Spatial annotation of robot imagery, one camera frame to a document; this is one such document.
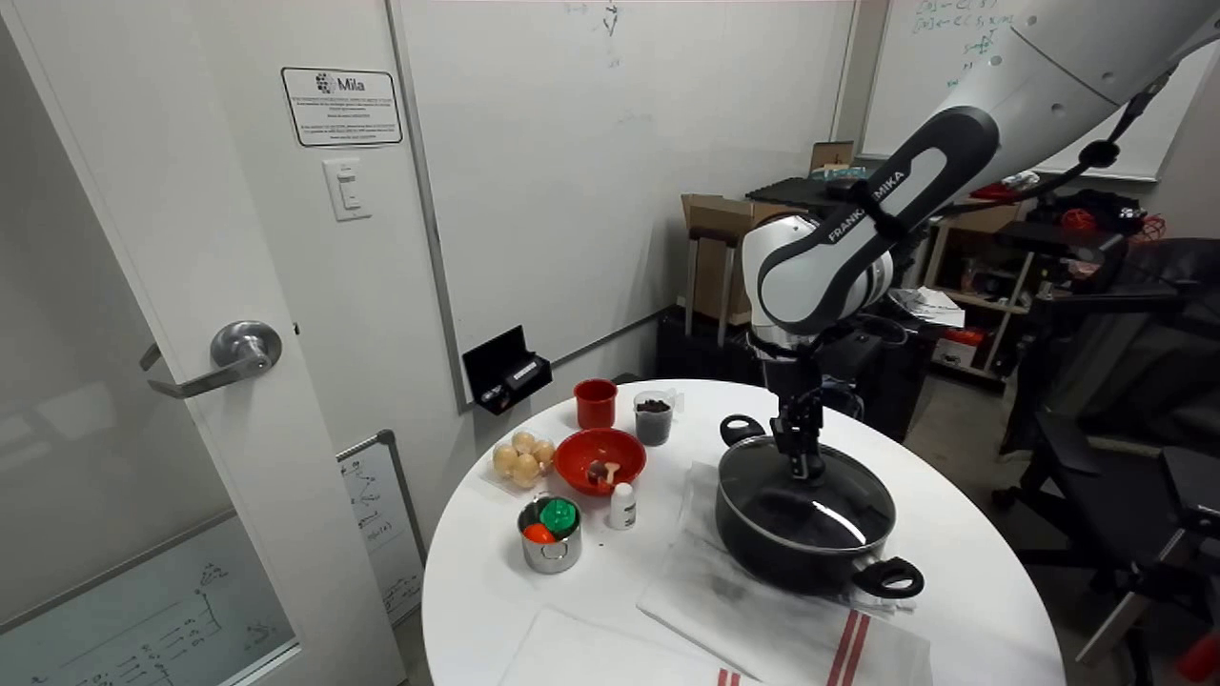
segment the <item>red cup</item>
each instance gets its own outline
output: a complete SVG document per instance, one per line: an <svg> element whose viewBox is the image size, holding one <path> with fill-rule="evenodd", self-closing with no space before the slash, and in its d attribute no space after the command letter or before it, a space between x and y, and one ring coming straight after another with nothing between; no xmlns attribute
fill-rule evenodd
<svg viewBox="0 0 1220 686"><path fill-rule="evenodd" d="M577 428L612 428L612 395L617 385L605 378L591 378L577 385Z"/></svg>

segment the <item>printed notice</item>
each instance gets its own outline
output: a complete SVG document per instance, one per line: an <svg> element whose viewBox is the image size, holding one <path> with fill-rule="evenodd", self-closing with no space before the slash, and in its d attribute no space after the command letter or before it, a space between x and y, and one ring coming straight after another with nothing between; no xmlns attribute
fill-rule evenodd
<svg viewBox="0 0 1220 686"><path fill-rule="evenodd" d="M305 147L403 141L390 71L283 70L278 77Z"/></svg>

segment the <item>door handle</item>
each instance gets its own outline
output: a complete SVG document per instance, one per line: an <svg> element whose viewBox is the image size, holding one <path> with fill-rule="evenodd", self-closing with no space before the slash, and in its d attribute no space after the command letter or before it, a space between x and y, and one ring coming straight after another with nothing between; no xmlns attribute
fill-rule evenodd
<svg viewBox="0 0 1220 686"><path fill-rule="evenodd" d="M161 345L156 342L140 356L140 368L150 375L150 385L161 395L188 400L188 395L201 395L201 391L249 381L249 378L263 378L278 362L278 356L283 356L283 338L278 338L275 328L268 328L260 321L232 321L230 328L221 328L214 336L214 362L218 362L214 375L201 375L201 378L194 378L188 385L156 378L153 375L153 366L161 362Z"/></svg>

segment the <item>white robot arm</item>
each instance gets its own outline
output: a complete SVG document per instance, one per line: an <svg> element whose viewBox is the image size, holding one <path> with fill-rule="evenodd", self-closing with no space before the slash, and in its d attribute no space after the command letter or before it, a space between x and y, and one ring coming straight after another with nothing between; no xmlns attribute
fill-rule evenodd
<svg viewBox="0 0 1220 686"><path fill-rule="evenodd" d="M794 479L821 469L821 338L892 286L889 246L968 188L1024 173L1156 91L1217 34L1220 0L1035 0L929 122L854 181L847 208L747 231L751 330Z"/></svg>

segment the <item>small bowl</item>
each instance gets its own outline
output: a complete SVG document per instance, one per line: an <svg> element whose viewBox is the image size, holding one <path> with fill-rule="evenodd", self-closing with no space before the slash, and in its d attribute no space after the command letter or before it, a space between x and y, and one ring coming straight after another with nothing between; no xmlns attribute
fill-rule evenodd
<svg viewBox="0 0 1220 686"><path fill-rule="evenodd" d="M643 474L643 444L620 432L578 432L556 444L551 469L586 495L610 495Z"/></svg>

